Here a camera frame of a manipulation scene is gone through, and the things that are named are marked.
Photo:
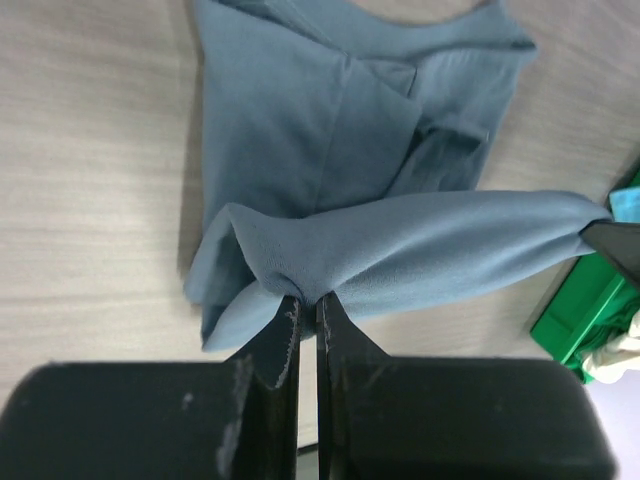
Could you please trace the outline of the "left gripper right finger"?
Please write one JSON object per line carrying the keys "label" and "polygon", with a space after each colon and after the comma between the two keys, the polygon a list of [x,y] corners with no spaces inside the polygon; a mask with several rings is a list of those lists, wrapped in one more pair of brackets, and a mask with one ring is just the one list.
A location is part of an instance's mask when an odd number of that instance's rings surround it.
{"label": "left gripper right finger", "polygon": [[379,390],[390,356],[331,292],[316,304],[321,479],[386,479],[395,406]]}

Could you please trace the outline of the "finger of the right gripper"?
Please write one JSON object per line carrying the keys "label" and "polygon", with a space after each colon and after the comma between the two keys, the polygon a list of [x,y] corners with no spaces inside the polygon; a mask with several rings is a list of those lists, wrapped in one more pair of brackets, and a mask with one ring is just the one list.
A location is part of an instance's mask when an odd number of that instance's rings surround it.
{"label": "finger of the right gripper", "polygon": [[636,290],[640,276],[640,225],[613,221],[594,221],[580,237],[603,256]]}

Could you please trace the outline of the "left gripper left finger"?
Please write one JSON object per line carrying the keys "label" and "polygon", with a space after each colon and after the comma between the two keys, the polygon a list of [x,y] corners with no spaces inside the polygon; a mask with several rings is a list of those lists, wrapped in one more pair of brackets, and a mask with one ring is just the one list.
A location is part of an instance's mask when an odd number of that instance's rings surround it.
{"label": "left gripper left finger", "polygon": [[273,319],[231,357],[251,374],[242,376],[239,418],[219,451],[230,479],[296,476],[301,323],[300,302],[286,296]]}

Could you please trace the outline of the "grey-blue t shirt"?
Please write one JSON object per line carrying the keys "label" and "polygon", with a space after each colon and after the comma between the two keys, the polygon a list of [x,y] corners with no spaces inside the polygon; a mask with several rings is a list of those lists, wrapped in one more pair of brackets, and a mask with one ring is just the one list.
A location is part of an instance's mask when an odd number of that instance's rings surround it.
{"label": "grey-blue t shirt", "polygon": [[536,47],[499,1],[391,23],[346,1],[198,1],[202,347],[239,346],[290,295],[354,319],[423,309],[585,255],[608,220],[564,191],[477,184]]}

